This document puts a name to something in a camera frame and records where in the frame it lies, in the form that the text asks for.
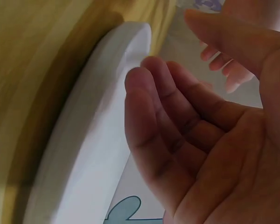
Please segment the white curved edge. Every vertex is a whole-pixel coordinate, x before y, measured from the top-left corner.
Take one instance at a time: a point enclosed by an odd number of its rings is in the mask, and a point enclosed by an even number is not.
[[[148,55],[150,44],[150,26],[138,22],[123,23],[98,44],[53,130],[24,224],[103,223],[129,156],[124,79]],[[137,45],[141,49],[135,52]],[[109,125],[118,130],[106,129]],[[114,134],[116,141],[104,139]]]

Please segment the printed illustration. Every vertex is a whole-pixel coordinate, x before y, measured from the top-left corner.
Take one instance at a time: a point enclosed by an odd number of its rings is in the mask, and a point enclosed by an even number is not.
[[[172,219],[165,213],[164,219],[133,219],[131,218],[140,208],[141,199],[130,196],[117,203],[109,212],[104,224],[173,224]]]
[[[222,4],[219,0],[195,0],[194,7],[200,9],[202,6],[207,6],[210,10],[220,12]]]

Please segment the wooden surface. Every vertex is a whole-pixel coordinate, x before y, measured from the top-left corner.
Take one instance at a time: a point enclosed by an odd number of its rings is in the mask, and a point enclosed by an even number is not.
[[[22,223],[56,118],[95,43],[147,21],[160,49],[175,0],[0,0],[0,224]]]

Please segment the blurry hand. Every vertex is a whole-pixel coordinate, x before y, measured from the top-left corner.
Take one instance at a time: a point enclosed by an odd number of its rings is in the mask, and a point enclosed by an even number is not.
[[[280,31],[280,0],[226,0],[221,13],[254,25]],[[201,53],[201,58],[208,61],[217,52],[218,50],[213,46],[207,46]],[[223,68],[222,73],[227,77],[225,88],[228,93],[234,92],[241,84],[254,77],[239,62],[223,53],[213,59],[209,67],[212,71]]]
[[[264,109],[224,101],[174,62],[126,78],[126,137],[175,224],[280,223],[280,33],[189,10],[203,42],[260,80]]]

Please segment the white surface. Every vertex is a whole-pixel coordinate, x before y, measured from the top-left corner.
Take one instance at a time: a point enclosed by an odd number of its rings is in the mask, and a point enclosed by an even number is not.
[[[181,7],[192,7],[195,0],[180,1]],[[206,6],[202,6],[201,10],[207,10]],[[259,96],[259,82],[256,78],[243,84],[232,94],[225,92],[224,83],[226,78],[221,71],[213,72],[209,70],[209,62],[203,62],[200,59],[200,53],[203,48],[199,45],[199,40],[190,31],[183,20],[183,9],[176,8],[176,14],[172,25],[168,31],[165,43],[161,49],[160,57],[168,61],[176,61],[191,71],[198,79],[213,84],[214,91],[225,98],[239,104],[262,107]]]
[[[99,43],[54,128],[25,224],[101,224],[129,156],[124,80],[150,49],[148,24],[126,22]]]
[[[129,196],[137,196],[141,199],[141,206],[131,216],[131,219],[156,219],[163,217],[164,208],[145,184],[132,156],[130,156],[126,163],[108,213],[118,202]]]

